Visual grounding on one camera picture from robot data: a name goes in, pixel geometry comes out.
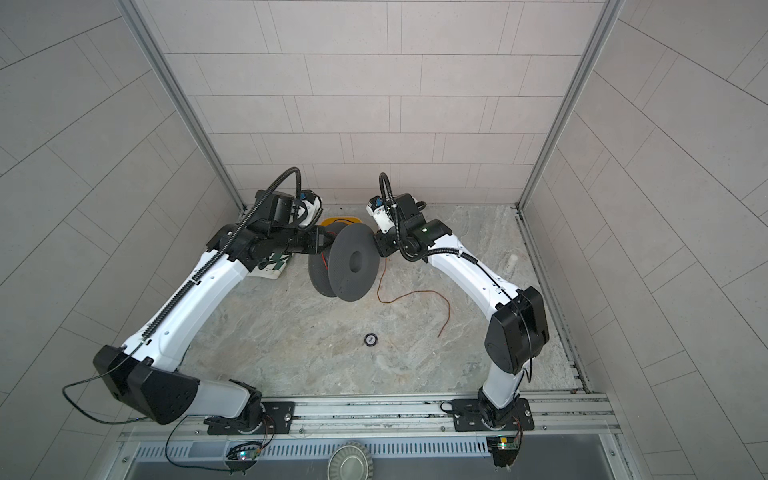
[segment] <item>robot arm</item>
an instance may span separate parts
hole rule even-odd
[[[160,424],[182,415],[210,415],[211,422],[253,431],[260,423],[261,394],[241,382],[212,382],[177,372],[184,353],[219,302],[253,268],[274,253],[321,253],[333,236],[315,222],[320,199],[310,190],[297,196],[275,193],[289,169],[237,225],[228,225],[208,243],[193,272],[163,308],[122,348],[104,346],[94,365],[113,397]],[[410,194],[369,205],[379,225],[373,237],[381,257],[396,251],[410,261],[424,260],[448,275],[478,305],[486,320],[485,348],[493,360],[481,388],[479,406],[491,427],[503,426],[531,361],[548,341],[541,295],[507,282],[475,259],[440,220],[425,221]]]

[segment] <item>black cable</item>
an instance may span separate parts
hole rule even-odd
[[[184,416],[184,418],[182,418],[181,421],[178,422],[176,424],[176,426],[174,426],[174,429],[170,431],[170,434],[168,435],[168,439],[165,441],[165,449],[164,449],[165,459],[168,460],[168,462],[171,465],[176,465],[179,468],[199,468],[200,470],[210,470],[212,472],[227,472],[227,473],[229,473],[231,475],[232,472],[234,472],[234,470],[229,469],[229,468],[224,469],[224,468],[200,467],[198,465],[179,465],[178,463],[176,463],[176,462],[174,462],[173,460],[170,459],[170,457],[168,456],[168,443],[170,442],[170,437],[174,436],[174,432],[176,432],[176,429],[179,428],[179,425],[184,423],[184,420],[186,420],[188,417],[189,417],[189,415]]]
[[[123,365],[123,363],[125,363],[125,362],[126,362],[126,360],[130,359],[130,358],[133,356],[133,354],[134,354],[134,353],[136,353],[136,351],[137,351],[137,350],[139,350],[139,348],[140,348],[142,345],[144,345],[144,343],[142,343],[142,342],[139,342],[139,344],[136,346],[136,348],[134,349],[134,351],[133,351],[133,352],[129,353],[129,354],[128,354],[128,356],[127,356],[127,357],[125,357],[125,358],[124,358],[124,359],[123,359],[123,360],[122,360],[120,363],[118,363],[118,364],[117,364],[116,366],[114,366],[113,368],[111,368],[111,369],[107,370],[106,372],[102,373],[101,375],[97,375],[97,376],[91,377],[90,379],[81,380],[81,381],[79,381],[79,382],[70,383],[69,385],[65,385],[65,386],[63,386],[63,387],[61,388],[61,394],[64,396],[64,398],[66,398],[66,399],[67,399],[67,402],[69,402],[69,403],[70,403],[70,404],[71,404],[73,407],[75,407],[75,408],[78,410],[78,412],[80,412],[80,413],[82,413],[83,415],[87,416],[89,419],[93,420],[94,422],[99,422],[99,423],[102,423],[102,424],[104,424],[104,425],[125,425],[126,423],[140,422],[141,420],[146,420],[146,419],[147,419],[147,418],[149,418],[149,417],[140,417],[140,418],[137,418],[137,419],[126,420],[125,422],[105,422],[104,420],[101,420],[101,419],[97,419],[96,417],[94,417],[94,416],[92,416],[92,415],[89,415],[89,414],[88,414],[88,413],[87,413],[85,410],[81,409],[81,408],[78,406],[78,404],[74,402],[74,400],[72,400],[71,398],[69,398],[69,395],[67,395],[67,389],[68,389],[68,388],[70,388],[70,387],[73,387],[73,386],[76,386],[76,385],[80,385],[81,383],[88,383],[88,382],[91,382],[91,381],[93,381],[93,380],[96,380],[96,379],[100,379],[101,377],[103,377],[103,376],[106,376],[106,375],[109,375],[110,373],[112,373],[112,372],[114,372],[115,370],[119,369],[119,368],[120,368],[120,367]]]
[[[274,182],[270,186],[266,188],[264,193],[261,194],[261,197],[259,197],[256,202],[253,204],[253,207],[249,210],[249,212],[243,217],[243,219],[240,221],[240,224],[237,225],[237,228],[234,232],[232,232],[231,235],[229,235],[229,240],[224,244],[223,247],[221,247],[193,276],[191,280],[187,280],[187,282],[168,300],[168,303],[166,303],[165,306],[163,306],[163,309],[157,313],[157,315],[152,319],[152,322],[149,324],[149,326],[144,330],[144,332],[141,334],[141,338],[148,339],[152,336],[153,333],[157,331],[157,328],[160,326],[160,324],[163,322],[166,316],[171,312],[171,310],[174,309],[174,307],[181,301],[182,298],[184,298],[184,295],[189,292],[193,286],[197,285],[198,282],[200,282],[200,279],[203,278],[203,275],[210,270],[210,268],[217,262],[221,257],[223,257],[224,253],[229,250],[229,248],[232,246],[232,243],[235,241],[238,235],[240,235],[240,232],[243,231],[243,229],[248,224],[248,221],[253,217],[253,215],[256,213],[257,210],[259,210],[259,207],[261,207],[261,204],[264,203],[266,198],[270,196],[272,193],[274,193],[275,190],[284,182],[290,175],[296,175],[296,198],[299,198],[301,195],[301,171],[296,167],[291,167],[288,170],[285,170],[278,178],[275,179]]]

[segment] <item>gray floor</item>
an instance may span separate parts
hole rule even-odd
[[[525,288],[538,282],[515,222],[504,205],[435,205],[424,211],[453,229],[464,245],[497,273]],[[326,215],[354,215],[375,226],[362,207],[327,207]],[[508,259],[518,257],[509,275]],[[379,268],[383,270],[384,260]],[[246,278],[219,305],[195,337],[180,370],[204,379],[238,379],[265,396],[411,392],[475,392],[485,381],[486,321],[446,275],[423,262],[389,258],[383,300],[411,290],[437,290],[451,302],[443,334],[445,301],[432,293],[384,305],[376,285],[347,303],[317,293],[306,256],[295,256],[277,280]],[[573,378],[557,330],[536,359],[523,389],[572,389]],[[374,332],[379,344],[363,345]]]

